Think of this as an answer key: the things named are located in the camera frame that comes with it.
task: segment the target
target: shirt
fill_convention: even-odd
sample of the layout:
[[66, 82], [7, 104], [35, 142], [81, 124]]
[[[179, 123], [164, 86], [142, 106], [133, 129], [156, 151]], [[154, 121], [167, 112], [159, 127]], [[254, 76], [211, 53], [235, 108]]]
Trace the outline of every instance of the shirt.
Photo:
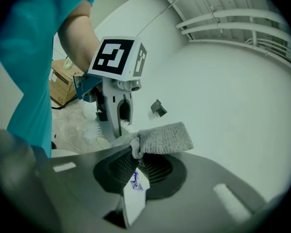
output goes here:
[[83, 0], [18, 0], [0, 28], [0, 61], [23, 92], [7, 131], [51, 155], [53, 38]]

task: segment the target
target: gray towel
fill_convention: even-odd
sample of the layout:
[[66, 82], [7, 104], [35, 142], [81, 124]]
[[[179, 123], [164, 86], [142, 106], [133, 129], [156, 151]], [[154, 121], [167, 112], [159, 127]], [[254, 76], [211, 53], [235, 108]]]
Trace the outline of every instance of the gray towel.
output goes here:
[[144, 153], [167, 154], [193, 148], [183, 122], [121, 136], [112, 142], [112, 146], [117, 147], [127, 143], [130, 143], [132, 156], [135, 159], [141, 159]]

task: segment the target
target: cable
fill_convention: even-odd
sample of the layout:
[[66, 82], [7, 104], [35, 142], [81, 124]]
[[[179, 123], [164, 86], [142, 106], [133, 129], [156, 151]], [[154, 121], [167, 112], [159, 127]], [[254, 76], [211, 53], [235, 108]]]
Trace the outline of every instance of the cable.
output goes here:
[[[62, 139], [58, 134], [55, 134], [52, 132], [52, 134], [54, 135], [54, 138], [59, 137], [60, 139]], [[84, 153], [83, 151], [77, 149], [75, 146], [73, 146], [70, 142], [67, 142], [66, 140], [62, 139], [64, 142], [70, 144], [72, 147], [74, 147], [77, 151], [79, 151], [80, 153]]]
[[78, 96], [75, 96], [73, 99], [69, 100], [67, 103], [65, 103], [63, 106], [61, 107], [52, 107], [53, 110], [61, 110], [63, 109], [67, 104], [69, 104], [70, 102], [76, 100], [78, 98]]
[[77, 108], [75, 107], [74, 108], [74, 110], [70, 113], [70, 114], [68, 114], [68, 115], [66, 115], [65, 117], [63, 117], [63, 118], [57, 118], [57, 119], [53, 119], [52, 121], [56, 121], [56, 120], [62, 120], [62, 119], [65, 119], [66, 117], [68, 117], [68, 116], [70, 116], [72, 113], [74, 113], [74, 111], [76, 110]]

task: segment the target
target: blue ink drawing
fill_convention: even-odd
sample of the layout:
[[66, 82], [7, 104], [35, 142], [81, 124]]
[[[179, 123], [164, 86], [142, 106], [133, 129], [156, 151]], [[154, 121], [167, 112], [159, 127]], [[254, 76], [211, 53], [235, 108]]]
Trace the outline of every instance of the blue ink drawing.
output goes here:
[[134, 171], [134, 175], [133, 175], [134, 180], [130, 181], [130, 183], [131, 183], [133, 189], [135, 189], [137, 191], [143, 191], [141, 184], [138, 183], [138, 179], [139, 179], [138, 176], [139, 176], [138, 172]]

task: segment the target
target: folded towel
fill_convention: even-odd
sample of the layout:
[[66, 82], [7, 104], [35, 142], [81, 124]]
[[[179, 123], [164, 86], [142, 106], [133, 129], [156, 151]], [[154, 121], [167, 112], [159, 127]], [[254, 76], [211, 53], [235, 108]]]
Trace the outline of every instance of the folded towel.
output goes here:
[[183, 122], [121, 136], [112, 143], [112, 146], [117, 147], [127, 143], [130, 143], [132, 156], [135, 159], [141, 159], [145, 153], [167, 154], [193, 148]]

